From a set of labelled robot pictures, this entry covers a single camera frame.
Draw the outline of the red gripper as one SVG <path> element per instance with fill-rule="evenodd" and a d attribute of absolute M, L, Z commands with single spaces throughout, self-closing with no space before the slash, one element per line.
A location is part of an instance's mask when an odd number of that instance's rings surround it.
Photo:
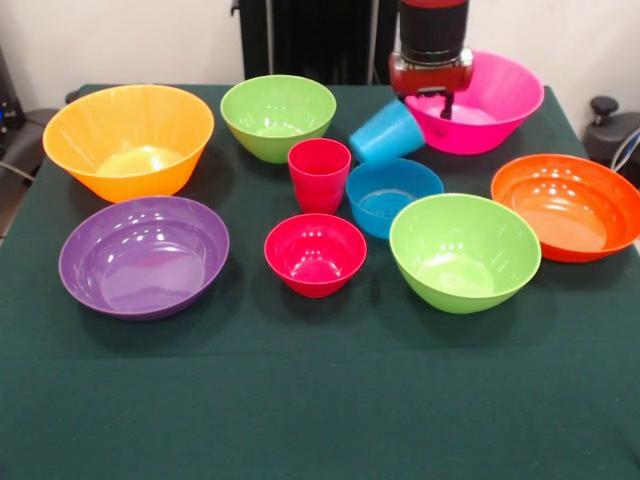
<path fill-rule="evenodd" d="M 399 52 L 389 58 L 392 90 L 397 96 L 441 94 L 442 119 L 452 118 L 454 93 L 466 90 L 473 75 L 473 51 L 463 48 L 451 62 L 421 65 L 407 61 Z"/>

